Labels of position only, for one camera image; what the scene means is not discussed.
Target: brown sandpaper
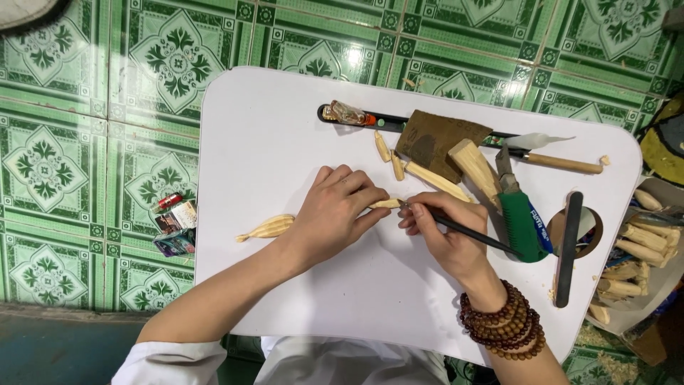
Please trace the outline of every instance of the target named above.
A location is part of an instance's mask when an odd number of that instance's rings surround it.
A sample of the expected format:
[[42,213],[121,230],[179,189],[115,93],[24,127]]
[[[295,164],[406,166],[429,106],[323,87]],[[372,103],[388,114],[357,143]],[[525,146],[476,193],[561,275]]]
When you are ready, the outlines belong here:
[[415,110],[399,137],[396,150],[457,184],[463,172],[449,157],[449,150],[463,139],[480,144],[491,132],[491,128],[481,124]]

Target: desk cutout hole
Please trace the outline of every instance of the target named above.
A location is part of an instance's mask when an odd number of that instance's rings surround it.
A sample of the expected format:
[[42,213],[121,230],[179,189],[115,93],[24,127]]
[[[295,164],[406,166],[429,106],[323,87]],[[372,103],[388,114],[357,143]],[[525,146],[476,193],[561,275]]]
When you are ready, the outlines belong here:
[[[560,254],[561,239],[565,230],[565,209],[554,215],[547,225],[549,238],[553,245],[553,254]],[[582,206],[582,214],[579,222],[579,232],[575,259],[582,258],[596,249],[603,236],[603,222],[601,217],[592,209]]]

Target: brown prayer beads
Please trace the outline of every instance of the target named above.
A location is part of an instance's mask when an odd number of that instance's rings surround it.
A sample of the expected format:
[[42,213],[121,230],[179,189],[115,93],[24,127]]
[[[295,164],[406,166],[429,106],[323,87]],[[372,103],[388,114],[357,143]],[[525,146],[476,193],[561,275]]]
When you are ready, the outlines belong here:
[[[539,324],[539,314],[529,307],[529,301],[517,288],[505,280],[501,282],[508,296],[506,304],[498,312],[483,313],[474,310],[468,295],[463,293],[458,318],[463,322],[470,337],[475,342],[485,345],[492,354],[506,360],[531,360],[546,346],[544,330]],[[527,351],[509,352],[530,346],[533,340],[535,343]]]

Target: small glass bottle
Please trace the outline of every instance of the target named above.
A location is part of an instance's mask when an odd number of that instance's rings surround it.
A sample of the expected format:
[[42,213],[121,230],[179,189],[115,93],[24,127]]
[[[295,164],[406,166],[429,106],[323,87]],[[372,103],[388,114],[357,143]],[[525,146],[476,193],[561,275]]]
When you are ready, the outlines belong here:
[[353,125],[376,124],[376,118],[373,115],[367,114],[356,107],[346,105],[337,100],[333,100],[332,103],[330,103],[330,111],[340,123]]
[[174,192],[173,194],[169,195],[168,197],[164,197],[160,199],[157,203],[154,203],[152,206],[150,206],[150,211],[153,213],[158,213],[162,212],[165,209],[173,206],[174,204],[180,202],[183,200],[183,196],[179,192]]

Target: white sleeve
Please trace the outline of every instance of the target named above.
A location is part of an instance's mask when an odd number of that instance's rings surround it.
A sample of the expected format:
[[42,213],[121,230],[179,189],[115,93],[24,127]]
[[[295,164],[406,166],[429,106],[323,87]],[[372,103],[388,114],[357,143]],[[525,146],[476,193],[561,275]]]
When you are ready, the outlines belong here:
[[139,343],[111,379],[111,385],[218,385],[216,369],[226,358],[212,343]]

